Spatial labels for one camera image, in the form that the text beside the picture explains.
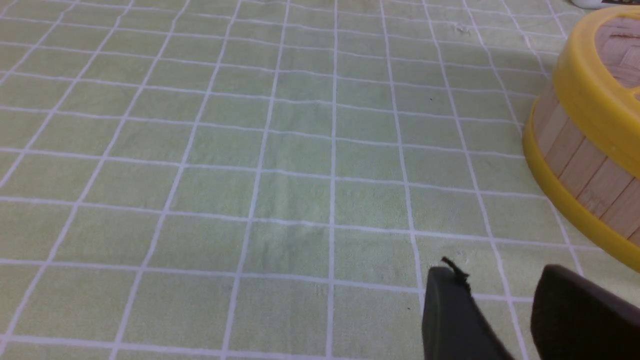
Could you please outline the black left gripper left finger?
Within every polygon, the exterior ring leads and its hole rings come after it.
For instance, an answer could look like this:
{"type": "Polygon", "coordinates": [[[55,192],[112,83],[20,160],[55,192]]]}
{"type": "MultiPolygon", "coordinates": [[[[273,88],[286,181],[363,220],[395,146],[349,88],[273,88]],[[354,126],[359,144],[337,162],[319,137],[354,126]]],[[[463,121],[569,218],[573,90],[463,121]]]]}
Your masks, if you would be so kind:
{"type": "Polygon", "coordinates": [[[426,360],[512,360],[475,301],[469,274],[448,257],[430,267],[422,316],[426,360]]]}

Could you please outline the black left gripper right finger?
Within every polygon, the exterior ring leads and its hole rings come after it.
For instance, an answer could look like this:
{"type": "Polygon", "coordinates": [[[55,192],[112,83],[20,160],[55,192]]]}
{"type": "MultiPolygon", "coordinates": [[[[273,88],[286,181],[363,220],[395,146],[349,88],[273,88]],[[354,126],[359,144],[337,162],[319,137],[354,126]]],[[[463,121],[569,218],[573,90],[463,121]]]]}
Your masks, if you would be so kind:
{"type": "Polygon", "coordinates": [[[537,283],[530,332],[542,360],[637,360],[640,310],[561,265],[537,283]]]}

